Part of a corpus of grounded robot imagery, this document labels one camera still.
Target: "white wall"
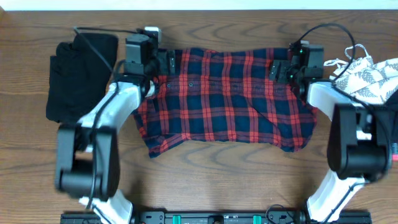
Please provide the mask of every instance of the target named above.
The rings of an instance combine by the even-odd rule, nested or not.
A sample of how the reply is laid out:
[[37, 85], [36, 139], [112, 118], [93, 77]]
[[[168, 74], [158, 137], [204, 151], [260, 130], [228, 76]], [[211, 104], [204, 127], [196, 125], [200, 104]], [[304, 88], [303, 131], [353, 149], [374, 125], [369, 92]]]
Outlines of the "white wall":
[[398, 0], [0, 0], [19, 10], [398, 9]]

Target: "wood grain surface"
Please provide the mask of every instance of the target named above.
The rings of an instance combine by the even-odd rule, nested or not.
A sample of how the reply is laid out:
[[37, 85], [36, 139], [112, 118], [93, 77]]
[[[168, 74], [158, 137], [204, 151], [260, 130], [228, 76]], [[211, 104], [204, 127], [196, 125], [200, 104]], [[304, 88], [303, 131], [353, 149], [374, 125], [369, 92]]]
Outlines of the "wood grain surface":
[[[159, 26], [163, 47], [235, 51], [286, 47], [322, 22], [346, 26], [375, 62], [398, 56], [396, 11], [7, 12], [0, 22], [0, 223], [59, 223], [64, 210], [83, 209], [54, 189], [58, 124], [45, 117], [49, 59], [59, 42], [73, 40], [71, 27]], [[121, 59], [125, 35], [118, 35]], [[325, 46], [325, 59], [345, 59], [349, 39], [341, 31], [318, 29], [307, 39]], [[330, 122], [324, 114], [318, 118], [312, 140], [300, 152], [269, 144], [189, 141], [156, 159], [149, 159], [129, 118], [119, 135], [119, 188], [138, 207], [299, 207], [328, 169]], [[368, 209], [375, 223], [397, 223], [397, 185], [394, 166], [387, 179], [362, 189], [348, 208]]]
[[1, 21], [3, 14], [4, 14], [4, 9], [0, 6], [0, 21]]

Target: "black cloth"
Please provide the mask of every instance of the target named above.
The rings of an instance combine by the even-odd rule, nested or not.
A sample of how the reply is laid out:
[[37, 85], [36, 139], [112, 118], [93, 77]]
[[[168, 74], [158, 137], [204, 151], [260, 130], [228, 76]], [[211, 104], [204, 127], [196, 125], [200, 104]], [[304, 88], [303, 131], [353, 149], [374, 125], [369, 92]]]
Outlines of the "black cloth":
[[50, 89], [46, 117], [55, 122], [75, 123], [104, 97], [111, 72], [90, 49], [84, 35], [113, 67], [118, 38], [109, 34], [80, 34], [72, 43], [59, 43], [50, 58]]
[[386, 105], [394, 113], [392, 114], [392, 142], [398, 142], [398, 90], [390, 96]]

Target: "plaid shirt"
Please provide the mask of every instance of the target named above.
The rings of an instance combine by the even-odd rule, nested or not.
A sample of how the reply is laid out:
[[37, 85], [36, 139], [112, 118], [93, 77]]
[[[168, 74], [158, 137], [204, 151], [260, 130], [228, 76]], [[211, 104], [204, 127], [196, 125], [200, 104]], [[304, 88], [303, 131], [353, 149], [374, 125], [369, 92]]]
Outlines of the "plaid shirt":
[[316, 108], [268, 79], [272, 61], [287, 60], [287, 49], [175, 53], [176, 74], [159, 75], [157, 95], [134, 112], [150, 157], [191, 139], [266, 142], [289, 152], [307, 144]]

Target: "black mounting rail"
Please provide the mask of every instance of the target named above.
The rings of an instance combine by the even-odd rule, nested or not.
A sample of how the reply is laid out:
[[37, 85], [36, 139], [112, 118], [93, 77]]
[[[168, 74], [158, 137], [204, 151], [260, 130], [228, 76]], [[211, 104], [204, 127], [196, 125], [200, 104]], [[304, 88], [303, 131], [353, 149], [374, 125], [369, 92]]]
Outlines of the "black mounting rail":
[[[306, 221], [304, 212], [270, 210], [266, 212], [141, 212], [130, 224], [316, 224]], [[95, 213], [64, 213], [61, 224], [102, 224]], [[335, 224], [371, 224], [369, 212], [343, 211]]]

